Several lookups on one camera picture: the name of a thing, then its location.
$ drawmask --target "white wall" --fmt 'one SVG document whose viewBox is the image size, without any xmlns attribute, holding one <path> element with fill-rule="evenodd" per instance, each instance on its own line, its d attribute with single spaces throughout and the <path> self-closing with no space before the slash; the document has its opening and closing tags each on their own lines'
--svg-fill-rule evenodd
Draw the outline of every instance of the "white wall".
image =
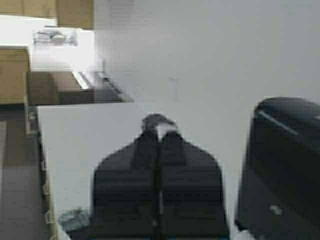
<svg viewBox="0 0 320 240">
<path fill-rule="evenodd" d="M 272 96 L 320 103 L 319 11 L 318 0 L 95 1 L 105 70 L 217 157 L 230 221 L 256 103 Z M 164 103 L 174 97 L 171 78 L 178 110 Z"/>
</svg>

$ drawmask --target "wooden cabinet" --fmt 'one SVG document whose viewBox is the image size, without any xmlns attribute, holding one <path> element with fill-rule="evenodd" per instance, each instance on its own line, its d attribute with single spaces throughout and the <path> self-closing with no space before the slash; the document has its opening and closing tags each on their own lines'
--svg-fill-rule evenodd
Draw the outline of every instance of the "wooden cabinet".
<svg viewBox="0 0 320 240">
<path fill-rule="evenodd" d="M 24 73 L 28 70 L 26 49 L 0 49 L 0 104 L 24 102 Z"/>
<path fill-rule="evenodd" d="M 0 15 L 56 17 L 58 27 L 91 30 L 94 0 L 0 0 Z"/>
<path fill-rule="evenodd" d="M 24 15 L 29 17 L 54 17 L 55 0 L 24 0 Z"/>
<path fill-rule="evenodd" d="M 0 0 L 0 15 L 23 15 L 23 0 Z"/>
<path fill-rule="evenodd" d="M 59 27 L 92 29 L 94 0 L 56 0 Z"/>
</svg>

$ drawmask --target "upper cabinet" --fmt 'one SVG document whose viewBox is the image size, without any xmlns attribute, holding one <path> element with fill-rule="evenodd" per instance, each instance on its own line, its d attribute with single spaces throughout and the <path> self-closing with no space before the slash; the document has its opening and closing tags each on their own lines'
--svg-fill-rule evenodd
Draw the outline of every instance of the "upper cabinet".
<svg viewBox="0 0 320 240">
<path fill-rule="evenodd" d="M 28 17 L 47 17 L 56 16 L 55 0 L 25 0 L 24 15 Z"/>
<path fill-rule="evenodd" d="M 24 0 L 0 0 L 0 15 L 23 15 Z"/>
<path fill-rule="evenodd" d="M 59 27 L 93 29 L 94 0 L 56 0 Z"/>
<path fill-rule="evenodd" d="M 94 0 L 0 0 L 0 15 L 57 18 L 58 27 L 92 30 Z"/>
</svg>

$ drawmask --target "floor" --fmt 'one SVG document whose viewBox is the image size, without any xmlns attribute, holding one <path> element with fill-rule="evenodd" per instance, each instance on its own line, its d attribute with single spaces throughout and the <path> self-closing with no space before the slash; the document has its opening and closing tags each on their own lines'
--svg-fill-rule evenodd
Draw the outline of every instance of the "floor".
<svg viewBox="0 0 320 240">
<path fill-rule="evenodd" d="M 0 108 L 6 121 L 6 147 L 0 209 L 0 239 L 48 240 L 42 213 L 40 176 L 32 151 L 32 139 L 25 136 L 23 108 Z"/>
</svg>

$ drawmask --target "cabinet door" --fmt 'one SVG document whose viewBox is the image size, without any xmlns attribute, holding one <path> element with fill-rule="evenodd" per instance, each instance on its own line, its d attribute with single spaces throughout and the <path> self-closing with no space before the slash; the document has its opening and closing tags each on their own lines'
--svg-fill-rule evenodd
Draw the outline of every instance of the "cabinet door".
<svg viewBox="0 0 320 240">
<path fill-rule="evenodd" d="M 23 0 L 0 0 L 0 15 L 23 15 Z"/>
<path fill-rule="evenodd" d="M 56 0 L 59 27 L 92 29 L 93 0 Z"/>
<path fill-rule="evenodd" d="M 27 71 L 27 61 L 0 61 L 0 104 L 24 103 Z"/>
<path fill-rule="evenodd" d="M 24 0 L 24 15 L 29 17 L 48 17 L 49 6 L 47 0 Z"/>
</svg>

